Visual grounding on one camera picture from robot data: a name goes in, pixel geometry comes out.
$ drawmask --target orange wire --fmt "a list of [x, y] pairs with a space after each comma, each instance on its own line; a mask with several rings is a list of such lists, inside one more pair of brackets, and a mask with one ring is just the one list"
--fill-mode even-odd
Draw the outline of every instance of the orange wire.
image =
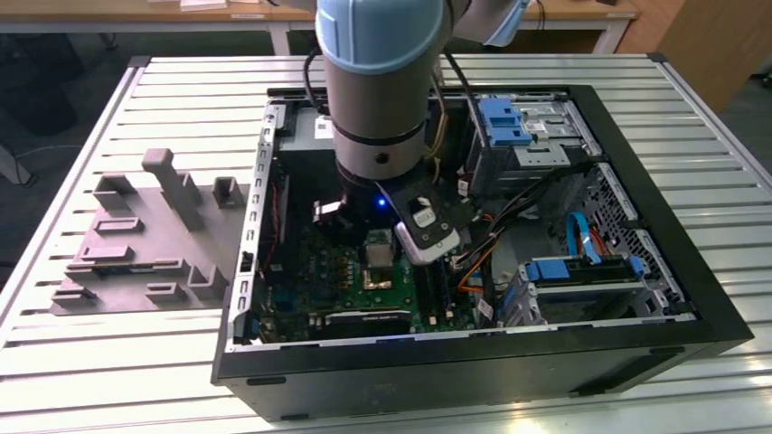
[[467, 280], [470, 280], [470, 277], [472, 276], [472, 274], [475, 273], [475, 270], [480, 267], [480, 264], [483, 263], [483, 261], [486, 260], [486, 258], [491, 255], [491, 253], [494, 252], [494, 249], [496, 249], [496, 244], [499, 244], [498, 242], [494, 243], [494, 245], [491, 246], [491, 248], [488, 250], [486, 250], [486, 253], [483, 253], [483, 255], [480, 256], [480, 258], [478, 259], [478, 261], [475, 262], [475, 264], [472, 265], [472, 267], [470, 268], [470, 271], [467, 271], [467, 274], [464, 275], [463, 279], [462, 279], [462, 283], [459, 284], [459, 290], [464, 290], [467, 288], [471, 289], [472, 287], [467, 287]]
[[479, 287], [462, 287], [459, 289], [460, 292], [479, 292], [483, 293], [483, 289]]
[[598, 229], [591, 228], [590, 234], [592, 235], [592, 239], [595, 240], [595, 242], [599, 244], [599, 250], [602, 251], [602, 255], [608, 255], [610, 254], [608, 246], [606, 245], [606, 242], [603, 241], [603, 237], [602, 237], [602, 234], [599, 233]]

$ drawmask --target ventilation grille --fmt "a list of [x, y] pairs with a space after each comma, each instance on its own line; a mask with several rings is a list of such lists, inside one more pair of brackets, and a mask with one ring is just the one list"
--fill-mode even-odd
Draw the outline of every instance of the ventilation grille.
[[[570, 212], [580, 211], [586, 214], [590, 224], [595, 223], [604, 240], [610, 241], [614, 246], [614, 251], [626, 252], [644, 259], [648, 266], [647, 280], [652, 288], [663, 291], [670, 302], [684, 301], [683, 294], [678, 288], [668, 283], [664, 271], [660, 267], [660, 262], [655, 258], [652, 252], [646, 248], [639, 234], [635, 230], [626, 227], [626, 211], [623, 210], [619, 200], [614, 195], [612, 186], [606, 176], [600, 171], [594, 171], [586, 177], [584, 183], [579, 183], [580, 187], [572, 192], [567, 192], [564, 183], [558, 186], [560, 190], [567, 192], [563, 196], [563, 207], [554, 215], [560, 217], [554, 220], [566, 222]], [[556, 235], [562, 251], [567, 251], [566, 244], [566, 228], [555, 228], [552, 231]]]

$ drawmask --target floor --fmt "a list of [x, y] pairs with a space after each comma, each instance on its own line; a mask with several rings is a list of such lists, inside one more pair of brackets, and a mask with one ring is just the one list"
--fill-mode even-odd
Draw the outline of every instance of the floor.
[[[294, 52], [308, 52], [310, 37], [307, 33], [291, 33]], [[80, 146], [86, 141], [132, 55], [272, 54], [267, 33], [218, 33], [216, 38], [203, 33], [120, 34], [119, 49], [112, 52], [104, 49], [96, 35], [74, 34], [70, 38], [86, 66], [86, 74], [63, 84], [79, 114], [78, 125], [55, 137], [35, 137], [0, 112], [0, 140], [16, 154], [38, 147], [54, 147], [23, 159], [24, 166], [38, 177], [34, 185], [28, 188], [14, 186], [0, 178], [0, 288], [78, 155], [78, 149], [67, 146]], [[475, 52], [478, 47], [458, 41], [452, 44], [452, 50]], [[772, 171], [772, 90], [762, 86], [760, 80], [748, 81], [720, 117], [766, 169]]]

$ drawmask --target white table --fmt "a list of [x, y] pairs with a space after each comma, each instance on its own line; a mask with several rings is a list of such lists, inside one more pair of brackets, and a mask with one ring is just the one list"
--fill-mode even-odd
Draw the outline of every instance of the white table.
[[[676, 210], [756, 338], [622, 395], [308, 421], [347, 432], [696, 432], [772, 427], [772, 189], [738, 139], [667, 64], [644, 56], [460, 55], [474, 84], [590, 84]], [[271, 87], [300, 85], [299, 57], [154, 59], [131, 67], [0, 296], [0, 432], [270, 429], [210, 384], [220, 310], [47, 313], [98, 202], [100, 173], [166, 146], [198, 184], [247, 180]], [[443, 62], [448, 84], [455, 76]], [[323, 85], [322, 64], [311, 79]]]

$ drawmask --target black cable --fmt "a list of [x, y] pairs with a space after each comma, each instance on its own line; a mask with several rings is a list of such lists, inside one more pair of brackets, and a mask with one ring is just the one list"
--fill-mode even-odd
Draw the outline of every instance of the black cable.
[[322, 53], [323, 53], [323, 49], [319, 47], [319, 45], [315, 46], [311, 49], [311, 52], [306, 58], [306, 61], [303, 62], [303, 85], [306, 86], [306, 95], [311, 101], [311, 105], [314, 106], [316, 111], [319, 111], [320, 115], [330, 116], [330, 108], [327, 108], [323, 105], [323, 103], [316, 99], [316, 95], [314, 95], [314, 90], [311, 88], [311, 78], [310, 78], [311, 63], [314, 62], [314, 59], [316, 58], [316, 56], [319, 56]]
[[507, 202], [502, 211], [494, 218], [494, 222], [491, 222], [487, 227], [486, 238], [478, 242], [478, 245], [467, 253], [463, 253], [463, 255], [456, 259], [456, 263], [464, 263], [470, 258], [474, 258], [476, 254], [490, 248], [491, 243], [496, 242], [499, 236], [504, 233], [507, 227], [516, 219], [518, 214], [531, 208], [542, 199], [542, 196], [547, 192], [552, 182], [568, 175], [586, 172], [592, 166], [595, 166], [595, 163], [586, 162], [571, 167], [562, 167], [560, 169], [554, 169], [548, 174], [539, 178], [539, 180]]
[[536, 4], [539, 6], [539, 23], [536, 30], [544, 30], [547, 27], [547, 13], [544, 11], [544, 4], [542, 3], [542, 0], [536, 0]]
[[491, 323], [494, 327], [499, 322], [498, 318], [498, 303], [496, 303], [496, 283], [494, 282], [494, 257], [488, 256], [480, 264], [480, 274], [483, 275], [483, 299], [486, 300], [487, 304], [491, 306], [491, 310], [494, 311], [491, 315]]
[[475, 101], [475, 94], [472, 93], [472, 87], [470, 86], [470, 81], [467, 81], [467, 77], [463, 75], [462, 68], [459, 67], [459, 63], [454, 58], [454, 55], [450, 53], [448, 48], [443, 49], [443, 53], [446, 54], [446, 58], [448, 59], [450, 67], [454, 69], [456, 76], [459, 76], [459, 81], [462, 82], [463, 93], [467, 97], [467, 102], [470, 103], [470, 108], [472, 109], [472, 119], [475, 121], [475, 127], [478, 130], [478, 135], [480, 136], [480, 141], [483, 142], [483, 148], [491, 149], [491, 143], [487, 137], [487, 132], [484, 129], [483, 123], [483, 114], [480, 113], [480, 107]]
[[452, 29], [454, 25], [456, 24], [456, 9], [454, 8], [454, 2], [451, 0], [446, 0], [446, 6], [448, 7], [448, 15], [450, 15], [450, 28]]

